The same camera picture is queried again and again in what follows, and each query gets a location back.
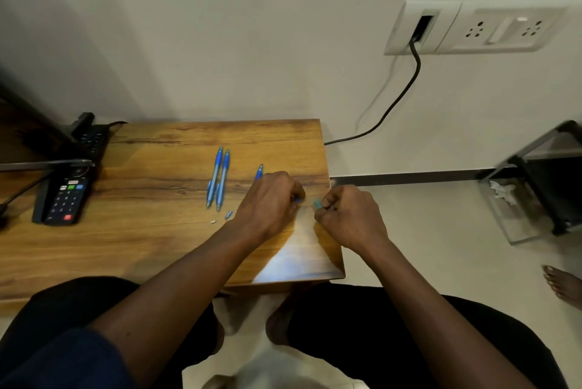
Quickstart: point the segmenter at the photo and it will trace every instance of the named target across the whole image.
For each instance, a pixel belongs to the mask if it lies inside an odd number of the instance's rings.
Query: hand
[[[372,194],[353,185],[340,185],[325,195],[321,205],[316,221],[337,243],[360,256],[373,245],[391,243]]]
[[[260,242],[279,234],[290,223],[305,199],[305,190],[286,171],[266,173],[253,182],[233,221],[257,232]]]

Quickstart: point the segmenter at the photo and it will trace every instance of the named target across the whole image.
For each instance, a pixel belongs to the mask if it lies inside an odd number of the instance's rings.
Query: wooden desk
[[[231,158],[217,213],[215,202],[206,209],[206,189],[221,145]],[[113,133],[80,223],[33,224],[34,191],[10,205],[0,232],[0,303],[17,308],[39,290],[84,275],[145,281],[202,244],[228,210],[236,212],[259,164],[289,172],[307,199],[295,222],[252,253],[227,286],[344,277],[341,249],[310,205],[329,189],[318,120],[127,124]],[[0,174],[0,198],[37,175]]]

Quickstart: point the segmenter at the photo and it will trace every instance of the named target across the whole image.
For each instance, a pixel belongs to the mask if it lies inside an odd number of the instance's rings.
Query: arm
[[[316,219],[378,276],[440,387],[534,389],[390,241],[370,193],[336,187],[321,204]]]
[[[233,220],[152,277],[91,328],[119,350],[139,387],[152,384],[241,262],[291,222],[305,198],[286,172],[255,181]]]

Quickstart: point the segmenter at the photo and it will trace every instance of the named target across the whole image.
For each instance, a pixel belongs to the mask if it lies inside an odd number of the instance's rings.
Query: blue pen
[[[214,196],[214,186],[216,185],[216,177],[218,176],[218,169],[222,162],[222,147],[218,149],[216,158],[214,160],[214,173],[212,174],[212,180],[208,184],[208,190],[206,190],[206,208],[210,208],[212,204],[212,197]]]
[[[258,166],[257,174],[255,175],[255,181],[263,177],[263,165]]]
[[[216,210],[220,211],[222,207],[222,201],[224,200],[224,184],[226,182],[226,172],[228,172],[228,166],[230,165],[230,150],[226,150],[224,154],[224,161],[222,161],[222,175],[220,178],[220,183],[216,188]]]

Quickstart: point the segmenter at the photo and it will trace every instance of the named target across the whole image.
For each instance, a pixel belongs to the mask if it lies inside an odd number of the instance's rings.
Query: lap
[[[36,293],[0,340],[0,380],[58,335],[87,326],[138,288],[138,284],[118,277],[82,277]],[[181,387],[182,369],[212,354],[217,328],[210,304],[156,384]]]
[[[445,298],[538,388],[565,388],[550,350],[516,319],[456,297]],[[325,283],[302,297],[289,344],[326,360],[374,389],[437,387],[426,361],[383,288]]]

